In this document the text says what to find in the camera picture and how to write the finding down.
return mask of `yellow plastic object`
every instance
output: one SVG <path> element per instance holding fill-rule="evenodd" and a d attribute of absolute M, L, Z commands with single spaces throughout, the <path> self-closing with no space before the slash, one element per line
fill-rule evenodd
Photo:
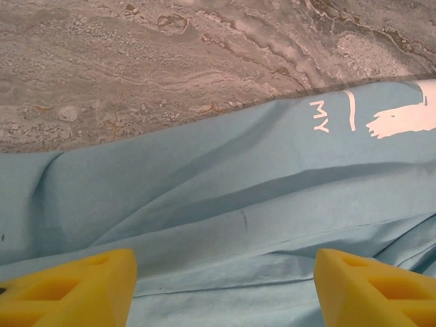
<path fill-rule="evenodd" d="M 314 278 L 326 327 L 436 327 L 436 279 L 331 249 Z"/>
<path fill-rule="evenodd" d="M 0 283 L 1 327 L 124 327 L 136 261 L 119 249 Z"/>

